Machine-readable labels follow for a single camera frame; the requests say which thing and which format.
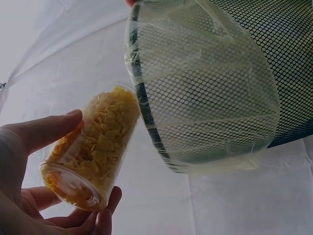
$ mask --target fingernail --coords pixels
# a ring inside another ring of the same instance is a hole
[[[67,113],[67,115],[73,115],[73,114],[76,114],[78,112],[80,112],[80,110],[79,109],[75,109],[75,110],[70,111],[69,113]]]

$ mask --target transparent plastic container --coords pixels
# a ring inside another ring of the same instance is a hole
[[[108,88],[85,106],[82,122],[55,143],[41,165],[47,187],[60,199],[91,212],[107,206],[139,117],[130,86],[119,82]]]

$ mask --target yellow cornflake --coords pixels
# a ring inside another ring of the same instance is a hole
[[[139,109],[131,92],[115,87],[112,92],[100,93],[83,110],[81,124],[61,138],[46,159],[88,180],[101,195],[96,208],[84,204],[84,200],[90,197],[88,190],[83,198],[66,195],[57,187],[59,174],[45,174],[43,168],[46,185],[81,209],[99,211],[105,208],[138,117]]]

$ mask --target hand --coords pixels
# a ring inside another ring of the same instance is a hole
[[[28,156],[72,131],[81,111],[0,128],[0,234],[110,235],[112,214],[122,192],[114,187],[99,213],[75,209],[67,217],[43,219],[40,211],[60,203],[47,187],[21,189]]]
[[[125,2],[127,3],[128,6],[132,7],[136,0],[125,0]]]

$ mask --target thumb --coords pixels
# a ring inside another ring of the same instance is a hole
[[[82,116],[80,110],[74,110],[67,115],[9,124],[0,128],[0,134],[6,130],[13,131],[29,155],[71,132],[81,122]]]

